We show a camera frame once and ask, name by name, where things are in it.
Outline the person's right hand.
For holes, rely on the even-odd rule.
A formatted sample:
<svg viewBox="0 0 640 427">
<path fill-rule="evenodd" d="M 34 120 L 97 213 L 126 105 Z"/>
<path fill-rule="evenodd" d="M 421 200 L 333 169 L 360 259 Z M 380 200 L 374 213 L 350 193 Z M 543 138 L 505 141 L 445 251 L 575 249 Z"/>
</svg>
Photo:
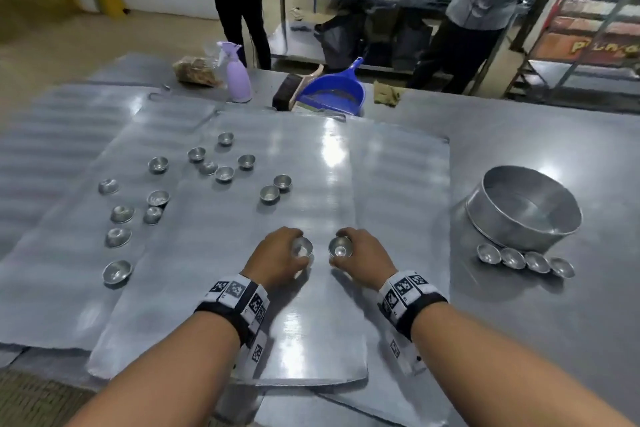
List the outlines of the person's right hand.
<svg viewBox="0 0 640 427">
<path fill-rule="evenodd" d="M 352 241 L 352 256 L 338 258 L 352 258 L 351 274 L 348 275 L 361 286 L 379 291 L 398 272 L 386 249 L 366 229 L 348 227 L 338 230 L 336 236 L 346 236 Z"/>
</svg>

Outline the person's left hand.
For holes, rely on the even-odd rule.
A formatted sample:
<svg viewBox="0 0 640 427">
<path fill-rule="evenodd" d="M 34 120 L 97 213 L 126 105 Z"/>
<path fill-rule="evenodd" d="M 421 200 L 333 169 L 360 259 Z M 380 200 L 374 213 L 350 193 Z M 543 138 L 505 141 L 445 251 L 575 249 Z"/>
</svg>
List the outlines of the person's left hand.
<svg viewBox="0 0 640 427">
<path fill-rule="evenodd" d="M 289 227 L 269 233 L 255 248 L 240 274 L 263 286 L 268 293 L 292 281 L 292 242 L 300 236 L 303 236 L 302 230 Z"/>
</svg>

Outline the small metal cup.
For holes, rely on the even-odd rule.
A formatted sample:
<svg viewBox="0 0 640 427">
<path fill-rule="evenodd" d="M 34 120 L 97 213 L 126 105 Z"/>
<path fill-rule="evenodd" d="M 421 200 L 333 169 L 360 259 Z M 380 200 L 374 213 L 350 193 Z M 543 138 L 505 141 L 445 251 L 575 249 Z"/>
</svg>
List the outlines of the small metal cup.
<svg viewBox="0 0 640 427">
<path fill-rule="evenodd" d="M 544 255 L 538 252 L 524 253 L 526 267 L 539 274 L 547 274 L 551 271 L 550 263 Z"/>
<path fill-rule="evenodd" d="M 527 267 L 527 262 L 522 253 L 513 248 L 502 248 L 499 250 L 501 263 L 515 270 L 522 270 Z"/>
<path fill-rule="evenodd" d="M 314 258 L 314 245 L 305 236 L 296 237 L 292 242 L 291 248 L 292 256 L 297 261 L 306 261 L 307 265 L 313 262 Z"/>
<path fill-rule="evenodd" d="M 496 265 L 502 261 L 502 255 L 494 245 L 483 243 L 476 247 L 477 258 L 484 264 Z"/>
<path fill-rule="evenodd" d="M 349 237 L 333 237 L 328 245 L 330 257 L 350 257 L 353 254 L 353 243 Z"/>
<path fill-rule="evenodd" d="M 548 257 L 547 258 L 550 271 L 556 277 L 563 279 L 569 279 L 575 277 L 575 269 L 573 265 L 566 259 L 560 257 Z"/>
</svg>

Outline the person's left forearm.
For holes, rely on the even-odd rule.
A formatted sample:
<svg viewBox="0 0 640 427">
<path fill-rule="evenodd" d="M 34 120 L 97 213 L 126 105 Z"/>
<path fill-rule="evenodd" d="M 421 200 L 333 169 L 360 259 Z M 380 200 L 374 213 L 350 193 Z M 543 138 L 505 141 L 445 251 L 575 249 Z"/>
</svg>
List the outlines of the person's left forearm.
<svg viewBox="0 0 640 427">
<path fill-rule="evenodd" d="M 203 427 L 240 347 L 226 318 L 196 312 L 114 377 L 66 427 Z"/>
</svg>

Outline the person's right forearm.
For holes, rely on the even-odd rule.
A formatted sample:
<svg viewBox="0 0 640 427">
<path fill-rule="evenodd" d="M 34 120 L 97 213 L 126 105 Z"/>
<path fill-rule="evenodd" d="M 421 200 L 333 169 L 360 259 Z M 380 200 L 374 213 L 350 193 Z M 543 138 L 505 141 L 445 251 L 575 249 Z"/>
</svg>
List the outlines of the person's right forearm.
<svg viewBox="0 0 640 427">
<path fill-rule="evenodd" d="M 469 427 L 636 427 L 555 364 L 446 302 L 419 312 L 412 341 Z"/>
</svg>

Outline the marker-printed left wrist band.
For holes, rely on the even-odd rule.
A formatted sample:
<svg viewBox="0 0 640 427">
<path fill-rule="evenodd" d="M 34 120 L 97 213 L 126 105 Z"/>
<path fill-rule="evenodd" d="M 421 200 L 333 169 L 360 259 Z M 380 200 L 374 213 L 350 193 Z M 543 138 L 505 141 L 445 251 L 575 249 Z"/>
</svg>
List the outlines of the marker-printed left wrist band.
<svg viewBox="0 0 640 427">
<path fill-rule="evenodd" d="M 237 383 L 257 381 L 258 367 L 267 350 L 268 334 L 263 323 L 269 306 L 266 289 L 237 274 L 218 280 L 195 309 L 224 318 L 236 330 L 241 347 L 231 377 Z"/>
</svg>

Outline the marker-printed wrist band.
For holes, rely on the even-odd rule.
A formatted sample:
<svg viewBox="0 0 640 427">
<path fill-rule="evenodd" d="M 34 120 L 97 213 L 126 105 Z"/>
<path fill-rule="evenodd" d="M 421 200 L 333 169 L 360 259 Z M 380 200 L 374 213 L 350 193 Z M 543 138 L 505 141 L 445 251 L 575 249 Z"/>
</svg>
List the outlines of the marker-printed wrist band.
<svg viewBox="0 0 640 427">
<path fill-rule="evenodd" d="M 231 377 L 237 383 L 257 381 L 258 367 L 267 350 L 268 334 L 263 323 L 269 306 L 266 289 L 237 274 L 218 280 L 195 309 L 224 318 L 236 330 L 241 347 Z"/>
<path fill-rule="evenodd" d="M 393 358 L 407 375 L 420 370 L 421 354 L 412 339 L 414 322 L 430 306 L 447 304 L 447 298 L 417 271 L 386 266 L 372 276 L 377 305 L 389 322 L 387 342 Z"/>
</svg>

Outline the flat metal baking sheet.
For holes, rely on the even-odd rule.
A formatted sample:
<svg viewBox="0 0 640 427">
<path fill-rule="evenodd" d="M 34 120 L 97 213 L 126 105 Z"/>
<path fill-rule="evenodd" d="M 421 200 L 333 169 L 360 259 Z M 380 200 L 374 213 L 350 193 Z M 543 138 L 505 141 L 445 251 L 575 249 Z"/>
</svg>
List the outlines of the flat metal baking sheet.
<svg viewBox="0 0 640 427">
<path fill-rule="evenodd" d="M 0 260 L 138 113 L 154 87 L 66 84 L 0 131 Z"/>
<path fill-rule="evenodd" d="M 269 288 L 266 345 L 254 374 L 264 386 L 320 386 L 367 376 L 364 316 L 329 265 L 335 232 L 355 224 L 345 123 L 298 113 L 222 112 L 203 131 L 210 147 L 223 131 L 231 183 L 186 170 L 159 229 L 94 347 L 86 368 L 109 380 L 187 319 L 217 280 L 235 275 L 268 233 L 301 229 L 310 265 Z"/>
<path fill-rule="evenodd" d="M 315 238 L 311 282 L 340 293 L 328 265 L 337 229 L 366 229 L 401 270 L 415 270 L 450 296 L 449 144 L 414 130 L 363 119 L 310 117 L 314 158 L 310 212 L 322 225 Z"/>
<path fill-rule="evenodd" d="M 31 348 L 92 350 L 124 287 L 104 285 L 114 261 L 134 265 L 155 226 L 143 223 L 154 190 L 173 194 L 195 146 L 195 132 L 215 110 L 205 99 L 149 101 L 90 164 L 65 196 L 0 262 L 0 344 Z M 168 159 L 161 174 L 148 171 L 157 156 Z M 115 179 L 111 194 L 100 182 Z M 133 206 L 131 240 L 107 248 L 109 217 L 119 204 Z"/>
</svg>

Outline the dark hand brush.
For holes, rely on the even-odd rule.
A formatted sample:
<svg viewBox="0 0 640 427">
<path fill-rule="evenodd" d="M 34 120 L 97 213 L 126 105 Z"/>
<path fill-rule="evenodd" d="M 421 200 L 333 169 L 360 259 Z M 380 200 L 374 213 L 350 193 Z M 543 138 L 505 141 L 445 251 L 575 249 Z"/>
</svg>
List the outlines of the dark hand brush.
<svg viewBox="0 0 640 427">
<path fill-rule="evenodd" d="M 290 73 L 276 91 L 271 101 L 271 107 L 278 112 L 291 112 L 301 92 L 324 71 L 324 65 L 307 75 Z"/>
</svg>

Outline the blue plastic dustpan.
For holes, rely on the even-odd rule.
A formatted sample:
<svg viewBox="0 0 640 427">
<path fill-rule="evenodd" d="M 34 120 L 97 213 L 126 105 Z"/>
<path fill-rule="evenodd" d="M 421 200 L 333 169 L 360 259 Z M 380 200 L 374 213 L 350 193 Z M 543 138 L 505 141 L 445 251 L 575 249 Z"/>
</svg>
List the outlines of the blue plastic dustpan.
<svg viewBox="0 0 640 427">
<path fill-rule="evenodd" d="M 316 78 L 299 94 L 296 102 L 316 110 L 332 110 L 362 116 L 366 91 L 355 70 L 364 59 L 358 57 L 347 69 Z"/>
</svg>

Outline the brown cloth rag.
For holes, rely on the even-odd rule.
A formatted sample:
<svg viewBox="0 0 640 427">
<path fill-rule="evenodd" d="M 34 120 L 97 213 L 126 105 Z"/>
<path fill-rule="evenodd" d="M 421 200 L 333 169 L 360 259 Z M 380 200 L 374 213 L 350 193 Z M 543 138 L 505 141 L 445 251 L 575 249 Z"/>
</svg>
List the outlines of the brown cloth rag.
<svg viewBox="0 0 640 427">
<path fill-rule="evenodd" d="M 395 108 L 399 104 L 406 89 L 404 87 L 396 87 L 376 80 L 373 83 L 373 90 L 373 100 L 375 104 Z"/>
</svg>

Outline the large round metal pan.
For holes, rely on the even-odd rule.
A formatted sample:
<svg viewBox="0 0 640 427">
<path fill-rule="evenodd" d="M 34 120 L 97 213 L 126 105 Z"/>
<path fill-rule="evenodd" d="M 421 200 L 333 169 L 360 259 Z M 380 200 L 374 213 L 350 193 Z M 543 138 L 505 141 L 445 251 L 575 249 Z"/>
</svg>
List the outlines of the large round metal pan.
<svg viewBox="0 0 640 427">
<path fill-rule="evenodd" d="M 485 172 L 466 199 L 465 209 L 484 237 L 522 252 L 547 253 L 582 224 L 581 208 L 564 185 L 518 165 Z"/>
</svg>

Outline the purple spray bottle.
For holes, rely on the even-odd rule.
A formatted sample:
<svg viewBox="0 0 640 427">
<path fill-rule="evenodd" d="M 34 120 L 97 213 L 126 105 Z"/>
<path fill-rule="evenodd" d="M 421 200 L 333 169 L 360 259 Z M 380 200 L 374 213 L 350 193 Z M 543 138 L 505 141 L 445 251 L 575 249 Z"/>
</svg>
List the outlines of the purple spray bottle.
<svg viewBox="0 0 640 427">
<path fill-rule="evenodd" d="M 247 68 L 239 58 L 242 45 L 229 41 L 217 42 L 219 49 L 218 68 L 224 69 L 230 99 L 236 103 L 247 103 L 253 91 Z"/>
</svg>

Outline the black bag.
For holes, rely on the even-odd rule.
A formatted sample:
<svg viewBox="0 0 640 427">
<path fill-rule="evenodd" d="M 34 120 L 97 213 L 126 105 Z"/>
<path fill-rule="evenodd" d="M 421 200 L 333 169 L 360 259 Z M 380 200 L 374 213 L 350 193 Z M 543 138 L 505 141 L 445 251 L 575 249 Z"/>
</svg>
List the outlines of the black bag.
<svg viewBox="0 0 640 427">
<path fill-rule="evenodd" d="M 400 71 L 411 71 L 420 55 L 429 47 L 433 26 L 421 18 L 406 18 L 396 34 L 392 56 L 393 67 Z"/>
<path fill-rule="evenodd" d="M 328 70 L 346 69 L 361 55 L 365 20 L 364 12 L 348 12 L 314 26 Z"/>
</svg>

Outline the metal shelf rack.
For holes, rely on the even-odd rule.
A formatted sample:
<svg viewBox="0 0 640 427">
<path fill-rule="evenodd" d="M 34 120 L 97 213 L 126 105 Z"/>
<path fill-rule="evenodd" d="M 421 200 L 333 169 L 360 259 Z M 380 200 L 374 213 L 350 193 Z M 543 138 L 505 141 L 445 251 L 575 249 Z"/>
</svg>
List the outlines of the metal shelf rack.
<svg viewBox="0 0 640 427">
<path fill-rule="evenodd" d="M 640 115 L 640 0 L 550 0 L 504 97 Z"/>
</svg>

